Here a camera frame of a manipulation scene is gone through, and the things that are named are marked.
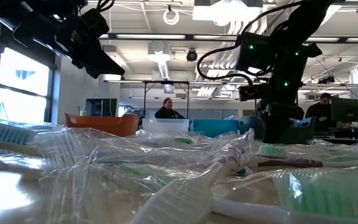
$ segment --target dome camera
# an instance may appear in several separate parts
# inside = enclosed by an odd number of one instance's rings
[[[194,62],[195,60],[197,60],[197,53],[195,49],[190,49],[189,52],[187,53],[187,57],[186,57],[188,62]]]

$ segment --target orange plastic tub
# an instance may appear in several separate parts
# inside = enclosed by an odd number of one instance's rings
[[[134,135],[139,125],[139,117],[133,114],[122,117],[64,115],[65,126],[69,128],[94,128],[120,137]]]

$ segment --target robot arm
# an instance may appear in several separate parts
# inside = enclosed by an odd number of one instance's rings
[[[260,105],[263,106],[258,110],[265,121],[265,142],[277,142],[281,133],[290,124],[288,122],[290,115],[297,110],[295,99],[299,87],[302,86],[301,78],[307,59],[322,54],[316,44],[303,45],[303,43],[317,31],[326,16],[328,7],[334,2],[338,0],[303,0],[266,11],[246,26],[233,47],[213,50],[198,61],[198,73],[205,79],[243,77],[248,81],[248,86],[239,89],[240,101],[262,99]],[[270,36],[246,32],[252,23],[262,16],[295,6],[299,7],[291,13],[287,21],[276,26]],[[230,74],[223,77],[207,77],[202,74],[200,64],[204,58],[236,47],[241,48],[236,70],[255,77],[271,73],[268,83],[253,85],[252,80],[244,74]],[[260,72],[251,73],[248,71],[250,67],[258,68]]]
[[[114,1],[102,9],[108,2],[78,16],[86,0],[0,0],[0,22],[13,30],[14,38],[24,46],[36,41],[70,58],[78,68],[85,67],[93,78],[123,75],[125,70],[104,53],[99,42],[99,37],[109,31],[100,14]]]

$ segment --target white container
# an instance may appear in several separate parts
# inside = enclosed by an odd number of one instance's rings
[[[150,133],[164,131],[188,131],[188,119],[142,119],[143,130]]]

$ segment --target person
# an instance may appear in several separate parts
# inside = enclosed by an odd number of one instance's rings
[[[184,119],[177,111],[172,109],[173,103],[170,98],[163,101],[163,106],[154,115],[155,118],[166,118],[166,119]]]
[[[316,117],[316,131],[327,131],[328,128],[334,128],[335,122],[332,119],[331,114],[331,95],[329,93],[323,93],[320,96],[320,101],[314,105],[311,105],[306,112],[306,118]]]

